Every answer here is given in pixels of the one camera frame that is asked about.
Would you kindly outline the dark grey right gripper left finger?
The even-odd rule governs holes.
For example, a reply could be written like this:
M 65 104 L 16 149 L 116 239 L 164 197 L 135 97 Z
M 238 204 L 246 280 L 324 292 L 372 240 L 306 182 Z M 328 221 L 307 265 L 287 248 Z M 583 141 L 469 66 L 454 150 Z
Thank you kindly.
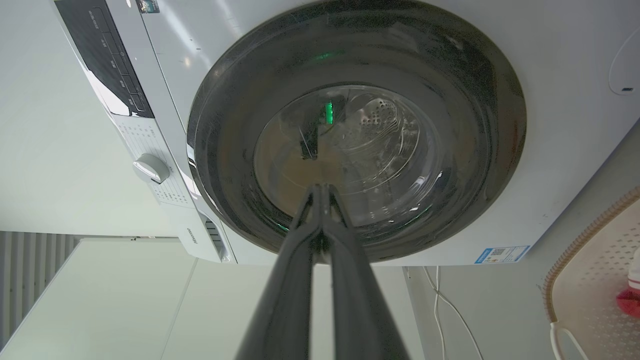
M 302 198 L 279 249 L 237 360 L 308 360 L 314 258 L 322 249 L 321 187 Z

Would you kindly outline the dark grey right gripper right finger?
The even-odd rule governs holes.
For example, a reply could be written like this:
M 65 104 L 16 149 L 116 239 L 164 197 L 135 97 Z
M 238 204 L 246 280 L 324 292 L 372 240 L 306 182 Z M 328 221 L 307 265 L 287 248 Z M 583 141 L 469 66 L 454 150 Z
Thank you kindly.
M 321 186 L 322 251 L 331 267 L 334 357 L 407 360 L 409 353 L 338 189 Z

